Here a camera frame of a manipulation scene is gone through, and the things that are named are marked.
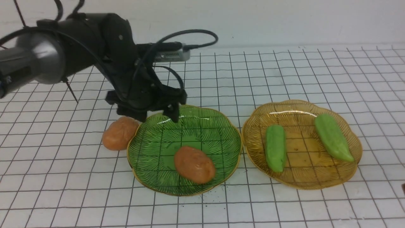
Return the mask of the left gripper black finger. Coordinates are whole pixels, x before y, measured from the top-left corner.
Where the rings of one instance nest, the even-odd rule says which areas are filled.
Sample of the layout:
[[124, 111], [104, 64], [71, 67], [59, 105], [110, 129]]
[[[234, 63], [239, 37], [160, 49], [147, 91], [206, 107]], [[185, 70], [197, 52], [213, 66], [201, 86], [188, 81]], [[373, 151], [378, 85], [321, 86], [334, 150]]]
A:
[[133, 118], [141, 123], [145, 122], [147, 118], [147, 112], [137, 112], [125, 107], [117, 107], [116, 113], [120, 116]]
[[179, 103], [167, 103], [163, 106], [163, 115], [171, 119], [174, 123], [177, 123], [179, 120], [180, 110]]

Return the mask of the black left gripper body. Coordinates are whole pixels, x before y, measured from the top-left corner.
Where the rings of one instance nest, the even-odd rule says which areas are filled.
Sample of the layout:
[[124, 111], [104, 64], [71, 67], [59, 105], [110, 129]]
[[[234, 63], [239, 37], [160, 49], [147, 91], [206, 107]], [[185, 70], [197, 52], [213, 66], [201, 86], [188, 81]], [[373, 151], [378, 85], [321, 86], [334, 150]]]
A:
[[167, 103], [186, 104], [187, 93], [180, 76], [168, 69], [178, 80], [179, 88], [164, 85], [158, 79], [154, 62], [140, 57], [127, 20], [108, 14], [102, 22], [101, 34], [106, 45], [102, 60], [114, 88], [107, 93], [108, 103], [137, 112], [162, 110]]

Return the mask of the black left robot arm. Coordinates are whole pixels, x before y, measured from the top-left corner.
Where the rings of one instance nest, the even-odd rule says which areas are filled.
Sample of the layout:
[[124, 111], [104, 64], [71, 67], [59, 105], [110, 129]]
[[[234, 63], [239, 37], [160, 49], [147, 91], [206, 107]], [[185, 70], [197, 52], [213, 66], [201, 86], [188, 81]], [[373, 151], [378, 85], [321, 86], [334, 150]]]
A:
[[36, 27], [16, 31], [16, 44], [1, 50], [1, 98], [36, 81], [67, 82], [68, 77], [95, 66], [113, 90], [105, 101], [117, 105], [117, 114], [144, 122], [147, 112], [162, 110], [178, 121], [187, 93], [163, 85], [147, 56], [133, 41], [130, 23], [120, 16], [79, 14], [64, 21], [37, 21]]

